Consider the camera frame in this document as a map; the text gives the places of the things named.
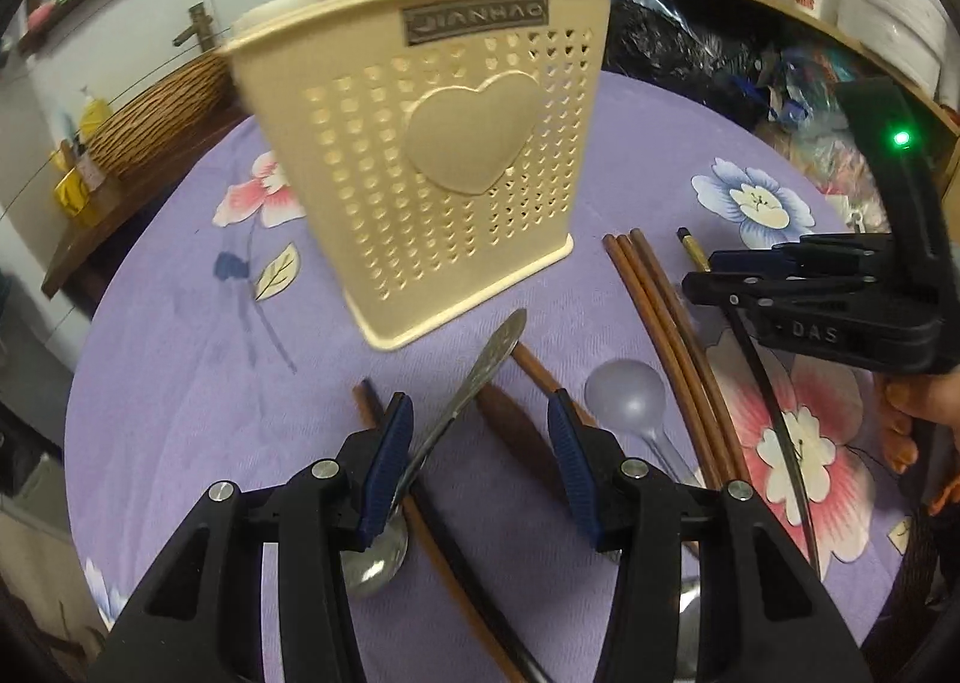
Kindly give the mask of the right hand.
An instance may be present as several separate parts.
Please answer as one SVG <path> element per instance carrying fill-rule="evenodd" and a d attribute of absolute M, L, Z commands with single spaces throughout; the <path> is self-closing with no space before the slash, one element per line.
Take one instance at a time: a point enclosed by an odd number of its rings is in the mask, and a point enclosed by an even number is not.
<path fill-rule="evenodd" d="M 903 475 L 918 462 L 913 439 L 916 421 L 929 421 L 949 429 L 953 446 L 960 433 L 960 381 L 958 371 L 939 376 L 884 376 L 875 374 L 880 444 L 885 462 Z"/>

